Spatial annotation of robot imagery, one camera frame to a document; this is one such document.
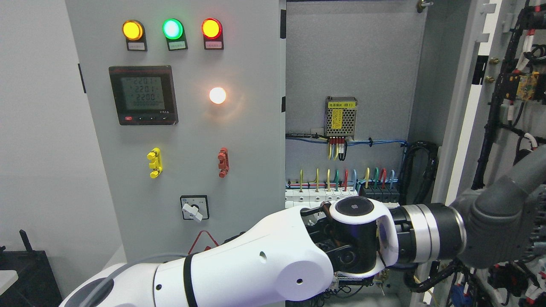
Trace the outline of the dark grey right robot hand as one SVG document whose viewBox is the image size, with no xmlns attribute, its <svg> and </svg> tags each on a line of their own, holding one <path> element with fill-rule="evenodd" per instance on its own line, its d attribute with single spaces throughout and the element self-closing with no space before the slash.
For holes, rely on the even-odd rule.
<svg viewBox="0 0 546 307">
<path fill-rule="evenodd" d="M 462 216 L 467 242 L 459 259 L 484 269 L 545 254 L 546 148 L 540 146 L 483 190 L 467 190 L 451 204 Z"/>
</svg>

